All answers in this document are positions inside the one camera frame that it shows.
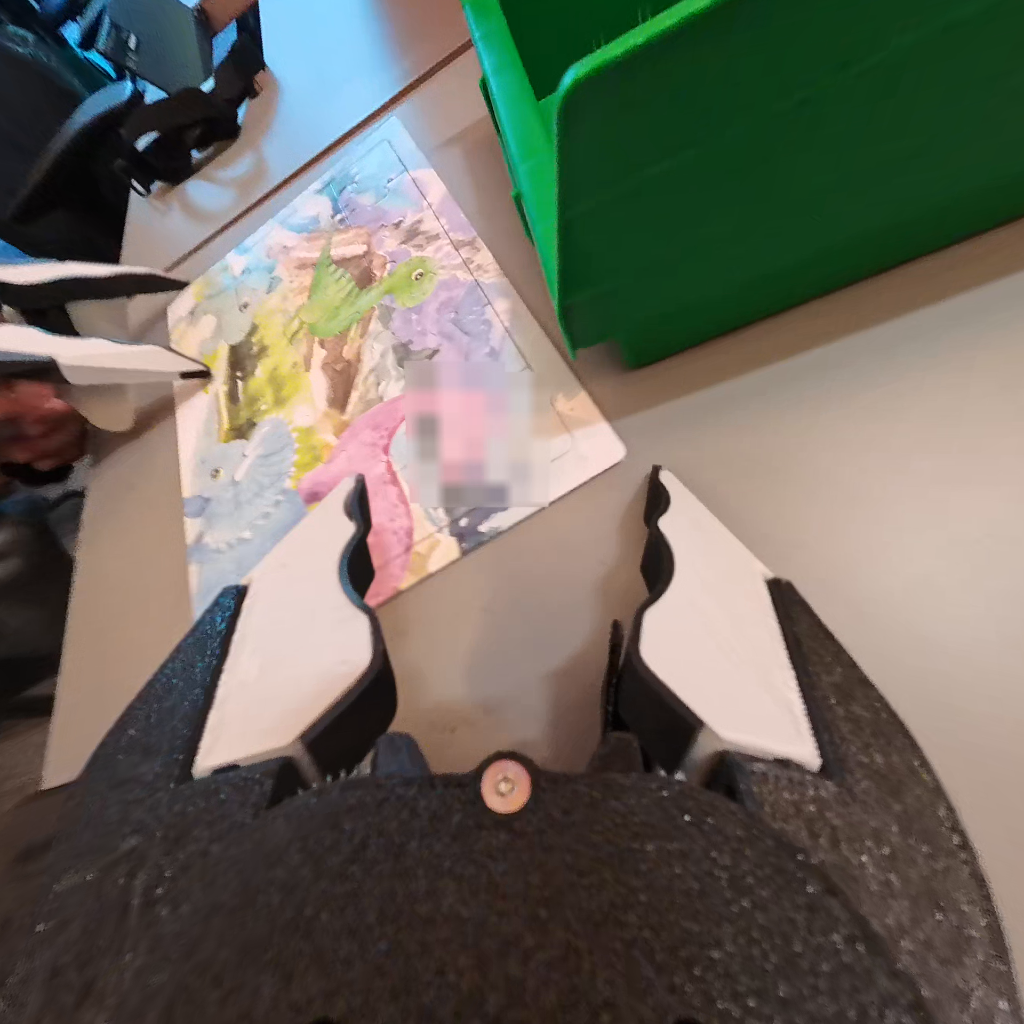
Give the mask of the landscape jigsaw puzzle board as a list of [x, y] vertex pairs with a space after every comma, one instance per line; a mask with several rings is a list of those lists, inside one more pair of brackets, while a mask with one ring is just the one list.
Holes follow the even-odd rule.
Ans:
[[365, 480], [380, 606], [626, 454], [399, 121], [168, 310], [193, 612]]

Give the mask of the green plastic bin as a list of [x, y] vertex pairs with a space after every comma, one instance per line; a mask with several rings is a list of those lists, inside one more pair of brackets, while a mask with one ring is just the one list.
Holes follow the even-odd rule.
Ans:
[[658, 362], [1022, 217], [1021, 1], [462, 6], [571, 356]]

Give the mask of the grey desk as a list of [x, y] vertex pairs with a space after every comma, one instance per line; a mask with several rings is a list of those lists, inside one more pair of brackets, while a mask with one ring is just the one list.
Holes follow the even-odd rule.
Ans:
[[[478, 75], [460, 54], [391, 110], [555, 340]], [[442, 771], [499, 749], [582, 768], [659, 464], [898, 711], [1021, 931], [1022, 350], [1022, 222], [646, 369], [585, 350], [571, 368], [626, 457], [379, 612], [396, 728]], [[175, 430], [154, 412], [97, 444], [42, 787], [79, 775], [190, 622]]]

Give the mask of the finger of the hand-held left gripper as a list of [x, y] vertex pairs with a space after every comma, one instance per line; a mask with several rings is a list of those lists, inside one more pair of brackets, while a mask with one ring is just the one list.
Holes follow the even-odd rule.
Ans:
[[159, 270], [121, 264], [32, 260], [1, 265], [1, 303], [15, 310], [178, 293], [188, 285]]
[[208, 380], [202, 362], [147, 343], [53, 334], [33, 326], [1, 326], [1, 374], [69, 385], [120, 385]]

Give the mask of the adjacent white desk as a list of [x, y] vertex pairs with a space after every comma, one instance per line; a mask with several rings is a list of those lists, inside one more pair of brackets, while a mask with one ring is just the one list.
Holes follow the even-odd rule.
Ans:
[[471, 50], [454, 1], [259, 2], [266, 68], [237, 140], [129, 200], [121, 261], [170, 269]]

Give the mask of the black office chair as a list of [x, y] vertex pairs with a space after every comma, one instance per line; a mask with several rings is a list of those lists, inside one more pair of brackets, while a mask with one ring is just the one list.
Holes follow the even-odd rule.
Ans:
[[2, 2], [3, 251], [120, 261], [129, 186], [113, 164], [128, 98], [30, 2]]

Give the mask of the black strapped bag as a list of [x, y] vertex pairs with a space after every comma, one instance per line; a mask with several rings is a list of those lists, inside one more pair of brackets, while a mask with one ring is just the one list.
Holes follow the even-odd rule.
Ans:
[[134, 80], [160, 93], [119, 130], [118, 170], [147, 197], [186, 182], [237, 140], [266, 68], [259, 3], [124, 2], [116, 23], [133, 42]]

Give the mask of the person's left hand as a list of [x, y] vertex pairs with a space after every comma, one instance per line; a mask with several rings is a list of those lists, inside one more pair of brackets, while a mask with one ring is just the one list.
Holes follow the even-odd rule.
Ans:
[[78, 463], [87, 451], [87, 421], [45, 381], [2, 380], [1, 428], [3, 468], [47, 473]]

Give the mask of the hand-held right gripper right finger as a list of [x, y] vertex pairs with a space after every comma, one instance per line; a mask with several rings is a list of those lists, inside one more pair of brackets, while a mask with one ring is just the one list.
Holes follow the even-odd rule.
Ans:
[[648, 475], [643, 523], [646, 594], [613, 685], [621, 725], [669, 776], [707, 779], [725, 755], [819, 773], [778, 579], [662, 466]]

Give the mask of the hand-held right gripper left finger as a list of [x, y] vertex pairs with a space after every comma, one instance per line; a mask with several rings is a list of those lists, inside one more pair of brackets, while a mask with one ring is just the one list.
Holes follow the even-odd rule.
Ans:
[[372, 525], [362, 476], [343, 480], [245, 579], [194, 777], [285, 759], [315, 786], [388, 730], [395, 679], [365, 600]]

